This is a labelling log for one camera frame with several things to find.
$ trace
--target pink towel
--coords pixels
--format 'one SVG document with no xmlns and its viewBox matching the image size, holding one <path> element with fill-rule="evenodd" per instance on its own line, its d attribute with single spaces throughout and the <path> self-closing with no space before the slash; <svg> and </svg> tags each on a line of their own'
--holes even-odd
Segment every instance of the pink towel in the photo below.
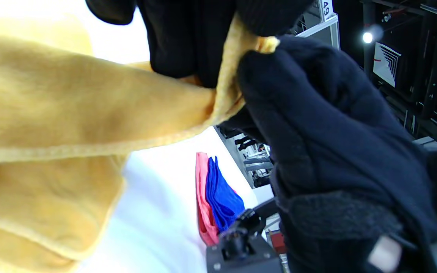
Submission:
<svg viewBox="0 0 437 273">
<path fill-rule="evenodd" d="M 201 239 L 206 245 L 219 243 L 219 229 L 215 224 L 212 208 L 208 204 L 205 185 L 208 174 L 208 155 L 204 152 L 196 154 L 196 203 L 198 205 L 198 228 Z"/>
</svg>

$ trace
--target printed number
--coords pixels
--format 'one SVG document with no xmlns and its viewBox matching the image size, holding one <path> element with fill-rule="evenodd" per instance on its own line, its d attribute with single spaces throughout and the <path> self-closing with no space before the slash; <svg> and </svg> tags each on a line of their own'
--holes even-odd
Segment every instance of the printed number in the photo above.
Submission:
<svg viewBox="0 0 437 273">
<path fill-rule="evenodd" d="M 328 7 L 328 2 L 323 2 L 323 15 L 326 16 L 330 13 L 330 8 Z"/>
</svg>

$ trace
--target red object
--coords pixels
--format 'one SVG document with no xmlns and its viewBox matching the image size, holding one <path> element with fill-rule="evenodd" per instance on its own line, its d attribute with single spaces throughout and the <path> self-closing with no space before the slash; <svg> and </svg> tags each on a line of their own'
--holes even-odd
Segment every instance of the red object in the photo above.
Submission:
<svg viewBox="0 0 437 273">
<path fill-rule="evenodd" d="M 284 244 L 284 237 L 281 231 L 272 231 L 269 233 L 272 241 L 272 247 L 277 252 L 277 254 L 286 253 L 286 245 Z"/>
<path fill-rule="evenodd" d="M 198 229 L 200 237 L 206 245 L 219 243 L 219 228 L 215 224 L 212 208 L 205 195 L 208 174 L 208 155 L 204 152 L 196 154 L 196 203 L 198 209 Z"/>
</svg>

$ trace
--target stack of folded towels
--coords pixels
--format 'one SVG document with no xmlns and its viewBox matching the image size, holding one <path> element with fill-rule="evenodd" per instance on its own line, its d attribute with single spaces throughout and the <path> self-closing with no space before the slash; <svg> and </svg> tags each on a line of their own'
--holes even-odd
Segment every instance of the stack of folded towels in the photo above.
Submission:
<svg viewBox="0 0 437 273">
<path fill-rule="evenodd" d="M 196 200 L 200 236 L 207 245 L 219 242 L 244 211 L 244 202 L 229 186 L 219 169 L 219 161 L 204 152 L 196 154 Z"/>
</svg>

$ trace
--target light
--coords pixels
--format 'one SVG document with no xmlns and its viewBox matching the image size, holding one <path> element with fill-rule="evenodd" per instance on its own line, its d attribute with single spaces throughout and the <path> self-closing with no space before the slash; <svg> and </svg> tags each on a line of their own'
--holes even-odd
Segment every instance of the light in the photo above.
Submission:
<svg viewBox="0 0 437 273">
<path fill-rule="evenodd" d="M 365 32 L 362 39 L 364 40 L 364 43 L 369 44 L 373 41 L 373 35 L 370 32 Z"/>
</svg>

